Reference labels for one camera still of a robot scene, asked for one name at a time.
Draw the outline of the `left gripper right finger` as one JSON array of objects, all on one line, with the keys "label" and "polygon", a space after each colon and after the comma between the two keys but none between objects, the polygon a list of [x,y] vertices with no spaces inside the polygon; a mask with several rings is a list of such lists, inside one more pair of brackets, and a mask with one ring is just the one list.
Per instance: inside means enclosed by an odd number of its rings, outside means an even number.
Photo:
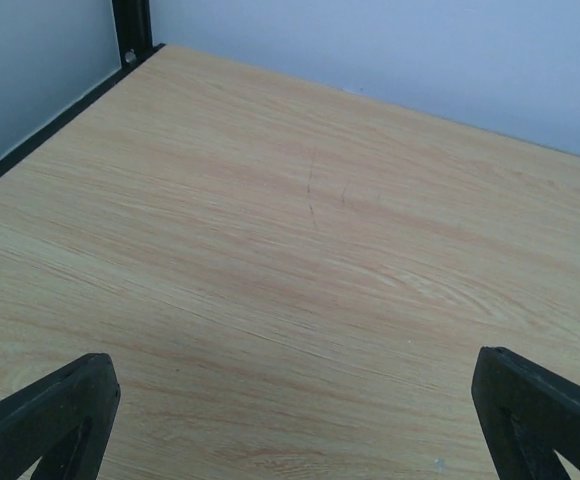
[{"label": "left gripper right finger", "polygon": [[580,471],[580,386],[503,347],[479,351],[471,385],[501,479],[568,479]]}]

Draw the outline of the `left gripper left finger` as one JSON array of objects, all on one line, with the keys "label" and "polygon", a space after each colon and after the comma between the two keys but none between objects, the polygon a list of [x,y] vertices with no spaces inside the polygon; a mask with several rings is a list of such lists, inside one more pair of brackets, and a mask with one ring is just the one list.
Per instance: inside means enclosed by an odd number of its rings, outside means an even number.
[{"label": "left gripper left finger", "polygon": [[118,405],[111,357],[89,353],[0,401],[0,479],[95,479]]}]

